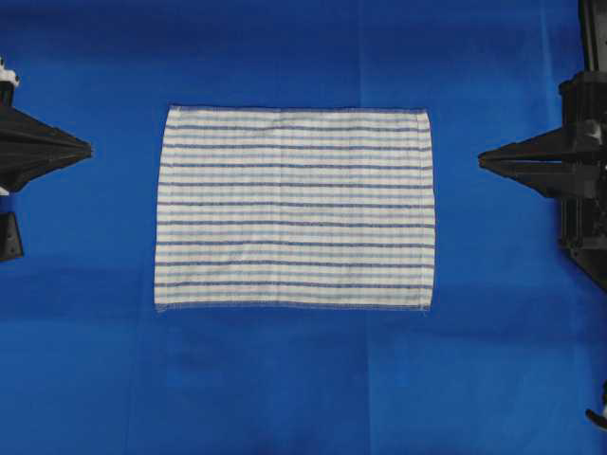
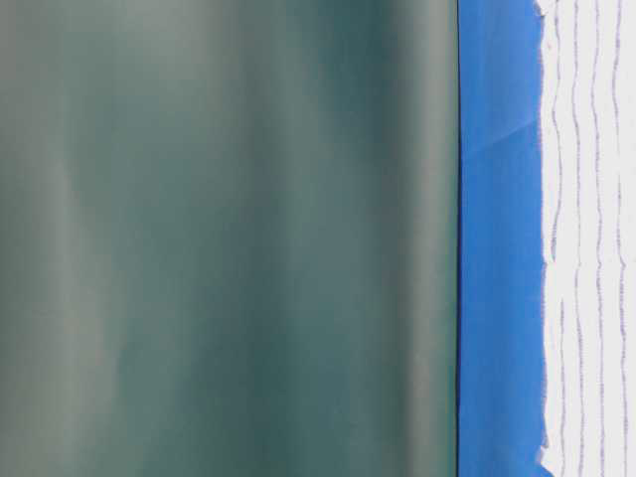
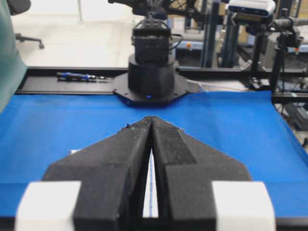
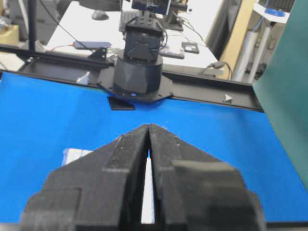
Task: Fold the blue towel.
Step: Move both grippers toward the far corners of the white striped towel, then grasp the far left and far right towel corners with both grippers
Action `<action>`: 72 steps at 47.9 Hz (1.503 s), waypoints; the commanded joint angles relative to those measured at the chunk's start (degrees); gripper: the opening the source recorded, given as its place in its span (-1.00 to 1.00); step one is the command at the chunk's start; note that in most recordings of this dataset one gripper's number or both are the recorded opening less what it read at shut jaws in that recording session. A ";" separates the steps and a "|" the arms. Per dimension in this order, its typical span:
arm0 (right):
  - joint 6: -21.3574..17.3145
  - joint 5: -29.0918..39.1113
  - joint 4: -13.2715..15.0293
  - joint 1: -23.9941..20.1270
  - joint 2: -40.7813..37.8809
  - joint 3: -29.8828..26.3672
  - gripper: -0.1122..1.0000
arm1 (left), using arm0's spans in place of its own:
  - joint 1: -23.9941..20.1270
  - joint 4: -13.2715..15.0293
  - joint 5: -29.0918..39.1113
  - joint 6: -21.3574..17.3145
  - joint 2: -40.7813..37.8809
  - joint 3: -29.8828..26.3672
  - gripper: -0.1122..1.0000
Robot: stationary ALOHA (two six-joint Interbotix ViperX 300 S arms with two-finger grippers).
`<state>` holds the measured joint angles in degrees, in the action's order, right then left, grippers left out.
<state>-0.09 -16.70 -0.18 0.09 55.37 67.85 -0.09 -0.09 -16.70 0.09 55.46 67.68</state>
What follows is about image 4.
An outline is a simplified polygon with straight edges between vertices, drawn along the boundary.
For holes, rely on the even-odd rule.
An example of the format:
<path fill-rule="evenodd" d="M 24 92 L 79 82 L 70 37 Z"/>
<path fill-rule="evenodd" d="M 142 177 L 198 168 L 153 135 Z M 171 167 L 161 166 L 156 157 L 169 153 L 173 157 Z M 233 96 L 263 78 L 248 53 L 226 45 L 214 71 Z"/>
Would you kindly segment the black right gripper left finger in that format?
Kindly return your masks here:
<path fill-rule="evenodd" d="M 23 231 L 123 231 L 141 219 L 148 125 L 52 171 L 31 196 Z"/>

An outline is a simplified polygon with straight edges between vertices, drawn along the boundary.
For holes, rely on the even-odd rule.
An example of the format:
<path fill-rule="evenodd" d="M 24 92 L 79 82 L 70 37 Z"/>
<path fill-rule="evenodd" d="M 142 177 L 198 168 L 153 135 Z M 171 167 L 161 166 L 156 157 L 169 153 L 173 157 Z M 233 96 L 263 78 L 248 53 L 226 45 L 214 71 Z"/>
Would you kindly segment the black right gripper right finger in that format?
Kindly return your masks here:
<path fill-rule="evenodd" d="M 238 169 L 155 124 L 149 135 L 163 230 L 266 229 L 259 199 Z"/>

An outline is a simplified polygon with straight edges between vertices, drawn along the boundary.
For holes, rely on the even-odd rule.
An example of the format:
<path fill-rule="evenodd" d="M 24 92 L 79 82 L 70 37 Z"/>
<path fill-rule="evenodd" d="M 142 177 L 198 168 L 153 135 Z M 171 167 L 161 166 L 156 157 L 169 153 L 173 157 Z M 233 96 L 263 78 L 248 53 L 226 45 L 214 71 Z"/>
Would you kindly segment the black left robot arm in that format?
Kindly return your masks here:
<path fill-rule="evenodd" d="M 125 46 L 113 67 L 101 70 L 97 84 L 125 100 L 154 102 L 173 96 L 173 81 L 163 76 L 160 51 L 167 44 L 165 30 L 156 18 L 167 15 L 169 0 L 134 0 L 137 15 L 123 22 Z"/>

